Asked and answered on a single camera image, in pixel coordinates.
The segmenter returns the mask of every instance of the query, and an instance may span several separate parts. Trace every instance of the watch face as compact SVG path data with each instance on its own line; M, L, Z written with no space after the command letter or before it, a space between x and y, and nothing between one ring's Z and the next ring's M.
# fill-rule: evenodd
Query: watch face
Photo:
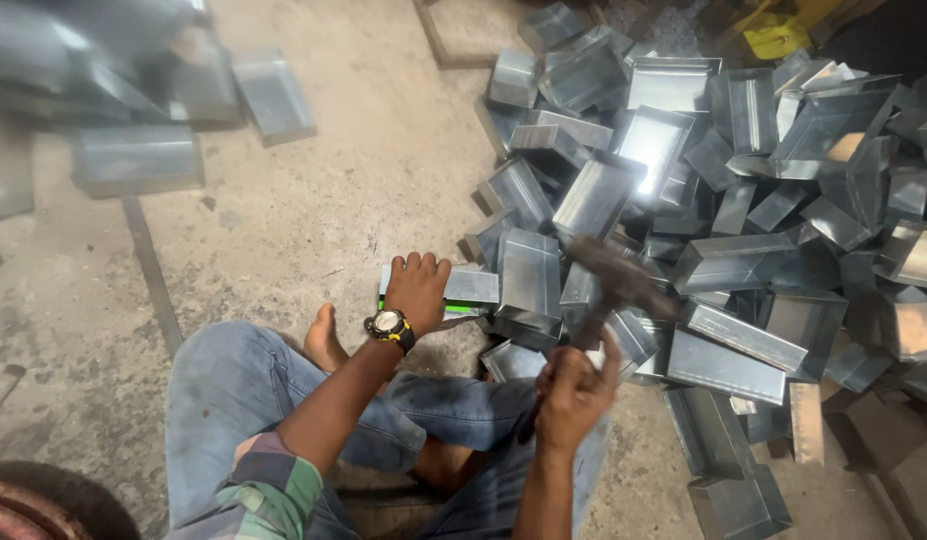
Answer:
M400 324L400 315L393 311L381 311L374 319L373 325L382 332L393 332Z

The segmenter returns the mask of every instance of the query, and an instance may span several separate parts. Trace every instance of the pile of metal boxes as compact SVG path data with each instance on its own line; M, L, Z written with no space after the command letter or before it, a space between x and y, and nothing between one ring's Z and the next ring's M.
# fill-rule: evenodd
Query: pile of metal boxes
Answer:
M193 128L316 134L277 49L231 54L202 0L0 0L0 219L33 210L34 127L71 136L91 197L201 188Z
M505 341L483 363L534 377L574 334L599 295L564 256L574 237L637 257L683 310L614 314L621 379L668 385L707 538L780 532L750 444L791 437L822 463L824 376L927 395L927 85L804 51L776 68L669 58L562 4L520 36L533 52L502 51L476 106L503 162L466 233L499 283L480 321Z

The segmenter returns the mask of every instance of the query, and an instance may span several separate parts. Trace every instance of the hammer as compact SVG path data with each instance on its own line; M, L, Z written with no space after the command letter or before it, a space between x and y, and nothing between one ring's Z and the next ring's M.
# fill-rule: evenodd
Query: hammer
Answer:
M596 349L600 332L610 313L621 307L637 306L654 319L673 320L678 307L650 283L647 270L636 259L612 250L605 243L588 236L574 239L568 255L597 277L600 300L587 314L570 346L581 351ZM540 412L540 401L516 427L517 442L526 443L533 436L533 425Z

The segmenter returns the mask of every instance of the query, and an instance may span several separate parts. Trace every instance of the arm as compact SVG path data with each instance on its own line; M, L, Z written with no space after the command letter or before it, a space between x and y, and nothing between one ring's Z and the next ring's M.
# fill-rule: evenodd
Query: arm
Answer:
M393 260L384 308L400 310L419 340L443 318L443 289L450 262L436 263L428 252ZM324 475L337 462L360 415L386 383L404 352L393 342L367 339L276 429L289 451L310 461Z
M536 380L541 403L536 455L530 463L513 538L569 539L573 531L574 455L577 446L613 403L622 353L603 332L606 360L600 372L580 350L554 349Z

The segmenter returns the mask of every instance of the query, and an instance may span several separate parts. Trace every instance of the hammer head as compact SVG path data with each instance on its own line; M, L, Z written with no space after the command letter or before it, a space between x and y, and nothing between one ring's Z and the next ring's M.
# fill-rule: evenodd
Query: hammer head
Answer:
M635 258L586 236L575 238L568 253L597 277L603 302L616 308L637 306L654 319L676 318L676 303L650 282L647 270Z

